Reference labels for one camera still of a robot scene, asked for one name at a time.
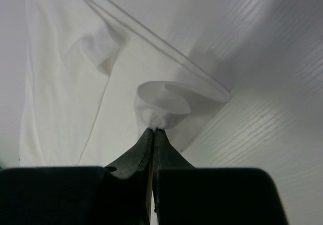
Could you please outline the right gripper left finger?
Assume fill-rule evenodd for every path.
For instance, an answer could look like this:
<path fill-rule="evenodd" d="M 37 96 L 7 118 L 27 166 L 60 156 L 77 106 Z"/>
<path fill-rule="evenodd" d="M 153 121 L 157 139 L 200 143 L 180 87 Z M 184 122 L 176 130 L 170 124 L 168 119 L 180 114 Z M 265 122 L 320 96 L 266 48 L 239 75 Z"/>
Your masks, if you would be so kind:
<path fill-rule="evenodd" d="M 124 154 L 105 166 L 105 170 L 120 180 L 130 179 L 150 167 L 154 131 L 147 128 L 138 141 Z"/>

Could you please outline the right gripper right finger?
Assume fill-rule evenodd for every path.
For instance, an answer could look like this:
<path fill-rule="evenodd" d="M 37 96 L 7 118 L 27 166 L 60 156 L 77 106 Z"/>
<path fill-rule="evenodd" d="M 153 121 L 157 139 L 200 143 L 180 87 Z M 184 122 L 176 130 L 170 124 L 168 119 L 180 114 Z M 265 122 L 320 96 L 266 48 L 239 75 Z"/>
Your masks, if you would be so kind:
<path fill-rule="evenodd" d="M 195 169 L 170 143 L 165 130 L 154 133 L 153 169 Z"/>

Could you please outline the white t shirt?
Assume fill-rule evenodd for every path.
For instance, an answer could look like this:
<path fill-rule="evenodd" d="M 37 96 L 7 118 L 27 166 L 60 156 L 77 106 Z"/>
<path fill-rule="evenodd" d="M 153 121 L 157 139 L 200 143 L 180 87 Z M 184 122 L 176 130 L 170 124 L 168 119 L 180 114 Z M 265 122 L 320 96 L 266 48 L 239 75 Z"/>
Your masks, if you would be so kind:
<path fill-rule="evenodd" d="M 87 0 L 25 0 L 25 11 L 22 167 L 106 165 L 146 128 L 183 149 L 229 100 Z"/>

